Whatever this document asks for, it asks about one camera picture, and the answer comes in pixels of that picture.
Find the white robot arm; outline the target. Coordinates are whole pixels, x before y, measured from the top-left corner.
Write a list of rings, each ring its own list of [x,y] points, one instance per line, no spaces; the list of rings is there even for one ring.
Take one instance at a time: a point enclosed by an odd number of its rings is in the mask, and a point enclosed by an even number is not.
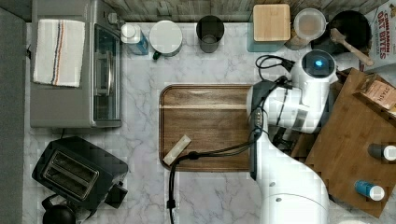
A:
[[[321,126],[336,63],[323,50],[287,67],[290,77],[263,79],[247,93],[250,176],[261,195],[261,224],[328,224],[329,196],[321,177],[293,156],[287,129],[314,133]]]

